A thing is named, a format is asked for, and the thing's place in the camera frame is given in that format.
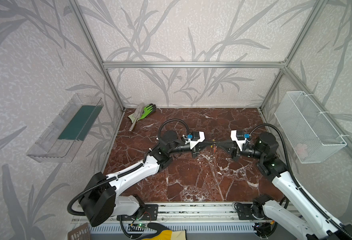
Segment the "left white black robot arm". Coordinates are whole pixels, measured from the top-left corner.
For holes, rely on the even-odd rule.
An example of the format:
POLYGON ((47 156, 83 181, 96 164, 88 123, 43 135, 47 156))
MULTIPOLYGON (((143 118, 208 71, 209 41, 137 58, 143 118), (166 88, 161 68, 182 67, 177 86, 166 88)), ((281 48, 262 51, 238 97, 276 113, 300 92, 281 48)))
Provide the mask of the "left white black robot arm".
POLYGON ((67 205, 67 212, 73 216, 87 217, 96 227, 112 216, 141 216, 145 204, 138 196, 123 196, 128 188, 141 180, 165 170, 173 162, 173 154, 189 152, 197 157, 199 152, 214 144, 205 139, 204 132, 191 131, 180 119, 170 119, 158 130, 158 143, 144 158, 115 173, 92 176, 85 189, 67 205))

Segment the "pink object in basket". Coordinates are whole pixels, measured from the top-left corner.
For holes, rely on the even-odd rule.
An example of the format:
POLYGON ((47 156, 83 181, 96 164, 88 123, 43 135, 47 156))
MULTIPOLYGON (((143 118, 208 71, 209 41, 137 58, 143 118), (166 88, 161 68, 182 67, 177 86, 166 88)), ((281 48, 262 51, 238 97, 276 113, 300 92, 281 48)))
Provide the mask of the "pink object in basket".
POLYGON ((294 150, 300 159, 308 157, 308 146, 306 144, 299 143, 295 146, 294 150))

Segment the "green black work glove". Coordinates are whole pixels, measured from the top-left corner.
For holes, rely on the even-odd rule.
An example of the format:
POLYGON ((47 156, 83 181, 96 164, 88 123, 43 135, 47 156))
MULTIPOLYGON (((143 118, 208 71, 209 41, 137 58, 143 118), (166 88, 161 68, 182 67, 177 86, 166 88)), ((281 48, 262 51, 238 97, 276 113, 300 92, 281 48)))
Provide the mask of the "green black work glove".
POLYGON ((157 109, 157 106, 154 104, 149 104, 146 107, 144 107, 144 111, 143 114, 141 115, 141 117, 139 118, 140 120, 145 119, 146 117, 148 117, 149 115, 153 114, 157 109))

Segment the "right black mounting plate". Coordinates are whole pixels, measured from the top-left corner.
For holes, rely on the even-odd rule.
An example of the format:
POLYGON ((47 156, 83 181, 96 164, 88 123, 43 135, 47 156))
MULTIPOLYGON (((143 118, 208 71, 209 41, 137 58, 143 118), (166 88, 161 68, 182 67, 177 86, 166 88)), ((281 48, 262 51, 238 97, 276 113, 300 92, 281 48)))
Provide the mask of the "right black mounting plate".
POLYGON ((253 214, 251 211, 252 204, 235 203, 234 208, 237 212, 239 220, 253 220, 253 214))

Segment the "yellow black glove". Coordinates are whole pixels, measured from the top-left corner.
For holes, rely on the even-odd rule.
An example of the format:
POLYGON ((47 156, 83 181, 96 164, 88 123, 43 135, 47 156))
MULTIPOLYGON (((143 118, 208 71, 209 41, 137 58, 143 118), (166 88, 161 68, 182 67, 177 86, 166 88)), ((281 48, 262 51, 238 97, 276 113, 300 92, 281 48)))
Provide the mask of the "yellow black glove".
POLYGON ((141 237, 140 240, 187 240, 186 231, 172 231, 164 225, 149 223, 148 228, 155 230, 154 234, 141 237))

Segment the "brown perforated plastic piece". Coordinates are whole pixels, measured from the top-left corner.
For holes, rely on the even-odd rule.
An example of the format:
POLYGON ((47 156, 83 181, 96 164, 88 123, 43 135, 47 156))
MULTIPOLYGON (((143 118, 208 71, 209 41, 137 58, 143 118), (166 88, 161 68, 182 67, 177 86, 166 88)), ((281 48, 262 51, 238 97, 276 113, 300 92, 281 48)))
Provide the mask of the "brown perforated plastic piece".
POLYGON ((90 225, 84 223, 67 234, 67 240, 91 240, 90 225))

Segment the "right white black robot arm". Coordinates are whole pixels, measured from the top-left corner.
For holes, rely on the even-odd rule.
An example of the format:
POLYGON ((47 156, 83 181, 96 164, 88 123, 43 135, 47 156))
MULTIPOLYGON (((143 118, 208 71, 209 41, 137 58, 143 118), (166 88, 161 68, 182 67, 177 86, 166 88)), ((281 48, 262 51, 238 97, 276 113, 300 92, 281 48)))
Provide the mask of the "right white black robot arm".
POLYGON ((254 215, 274 220, 299 240, 352 240, 352 225, 343 224, 322 207, 295 178, 288 156, 282 161, 277 157, 279 146, 287 150, 281 132, 272 124, 280 140, 269 132, 262 132, 251 145, 252 134, 232 131, 231 139, 216 142, 233 160, 248 157, 257 160, 259 171, 265 176, 301 214, 297 217, 279 205, 270 196, 263 195, 253 201, 254 215))

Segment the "black mounting plate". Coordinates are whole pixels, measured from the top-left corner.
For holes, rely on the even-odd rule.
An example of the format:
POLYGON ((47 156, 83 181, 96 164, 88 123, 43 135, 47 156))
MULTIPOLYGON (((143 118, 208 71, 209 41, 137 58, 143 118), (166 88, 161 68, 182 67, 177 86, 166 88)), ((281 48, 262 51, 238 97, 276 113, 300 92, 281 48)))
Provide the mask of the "black mounting plate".
POLYGON ((253 220, 253 214, 251 211, 252 204, 235 203, 234 208, 237 212, 239 220, 253 220))
POLYGON ((117 220, 120 221, 155 221, 157 220, 159 211, 159 205, 148 204, 140 206, 139 209, 131 216, 121 215, 117 216, 117 220))

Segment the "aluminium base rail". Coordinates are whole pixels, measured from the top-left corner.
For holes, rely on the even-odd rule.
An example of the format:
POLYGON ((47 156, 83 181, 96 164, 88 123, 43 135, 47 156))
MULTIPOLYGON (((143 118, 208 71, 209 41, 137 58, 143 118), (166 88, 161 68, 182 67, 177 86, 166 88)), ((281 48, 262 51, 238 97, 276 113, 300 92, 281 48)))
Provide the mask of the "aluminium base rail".
MULTIPOLYGON (((97 227, 90 226, 92 234, 121 234, 126 231, 129 235, 145 235, 155 233, 149 229, 149 223, 158 223, 172 231, 185 230, 189 234, 225 233, 225 234, 256 234, 267 237, 266 223, 272 219, 239 220, 234 208, 235 202, 202 202, 202 203, 151 203, 159 205, 157 220, 155 221, 118 221, 117 217, 110 217, 97 227)), ((290 203, 287 208, 292 214, 301 217, 298 210, 290 203)))

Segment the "clear plastic wall tray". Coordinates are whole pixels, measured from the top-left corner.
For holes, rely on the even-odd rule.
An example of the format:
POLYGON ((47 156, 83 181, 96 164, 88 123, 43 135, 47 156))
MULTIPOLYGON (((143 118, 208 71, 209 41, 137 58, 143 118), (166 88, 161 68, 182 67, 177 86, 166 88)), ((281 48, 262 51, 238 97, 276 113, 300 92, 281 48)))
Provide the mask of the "clear plastic wall tray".
POLYGON ((38 163, 70 163, 104 107, 101 97, 74 94, 27 156, 38 163))

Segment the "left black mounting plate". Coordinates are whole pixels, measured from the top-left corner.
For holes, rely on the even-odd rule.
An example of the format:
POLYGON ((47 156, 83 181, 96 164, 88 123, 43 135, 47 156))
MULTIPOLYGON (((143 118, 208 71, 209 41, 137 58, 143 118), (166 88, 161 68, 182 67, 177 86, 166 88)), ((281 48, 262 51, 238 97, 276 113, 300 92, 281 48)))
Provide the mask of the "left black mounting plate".
POLYGON ((117 216, 117 220, 120 221, 155 221, 157 220, 159 211, 159 205, 148 204, 140 206, 139 209, 131 216, 121 215, 117 216))

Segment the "grey work glove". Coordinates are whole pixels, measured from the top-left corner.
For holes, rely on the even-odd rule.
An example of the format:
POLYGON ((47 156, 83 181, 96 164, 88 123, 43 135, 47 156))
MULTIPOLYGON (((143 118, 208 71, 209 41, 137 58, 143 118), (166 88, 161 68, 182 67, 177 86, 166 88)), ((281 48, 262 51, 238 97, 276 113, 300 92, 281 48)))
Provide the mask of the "grey work glove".
POLYGON ((137 106, 135 112, 131 115, 129 115, 129 119, 131 120, 132 122, 132 125, 129 129, 130 132, 133 131, 137 121, 141 118, 142 114, 143 114, 143 110, 144 110, 144 107, 145 107, 145 104, 144 103, 141 103, 137 106))

